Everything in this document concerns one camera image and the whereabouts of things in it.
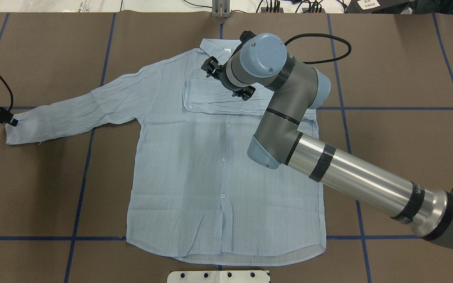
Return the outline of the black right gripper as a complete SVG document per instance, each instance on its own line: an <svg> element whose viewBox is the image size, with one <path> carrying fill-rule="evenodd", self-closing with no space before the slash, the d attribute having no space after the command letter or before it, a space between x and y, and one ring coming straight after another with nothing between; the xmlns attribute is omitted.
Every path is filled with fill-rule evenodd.
<svg viewBox="0 0 453 283"><path fill-rule="evenodd" d="M230 57L233 58L241 50L243 45L255 36L256 34L252 31L244 31L239 38L241 43ZM201 69L206 72L206 77L217 79L226 89L232 91L232 97L240 97L242 100L247 101L255 93L256 89L250 85L244 87L234 85L228 78L227 66L227 63L220 65L219 61L214 56L211 56L203 63Z"/></svg>

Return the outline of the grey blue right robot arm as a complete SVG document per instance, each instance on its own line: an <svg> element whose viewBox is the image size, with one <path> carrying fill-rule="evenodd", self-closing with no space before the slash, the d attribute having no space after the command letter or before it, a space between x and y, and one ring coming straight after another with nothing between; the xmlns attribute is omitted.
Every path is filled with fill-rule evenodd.
<svg viewBox="0 0 453 283"><path fill-rule="evenodd" d="M255 83L273 92L248 147L251 160L270 169L287 165L409 225L417 237L453 249L453 188L425 189L299 131L304 113L327 99L329 78L290 54L274 34L244 31L240 41L226 63L211 56L201 69L245 101Z"/></svg>

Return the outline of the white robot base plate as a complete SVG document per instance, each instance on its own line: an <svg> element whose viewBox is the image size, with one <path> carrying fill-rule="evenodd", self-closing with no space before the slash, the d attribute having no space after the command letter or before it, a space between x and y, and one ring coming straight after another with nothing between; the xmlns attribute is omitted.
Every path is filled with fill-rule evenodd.
<svg viewBox="0 0 453 283"><path fill-rule="evenodd" d="M212 270L171 272L167 283L270 283L264 270Z"/></svg>

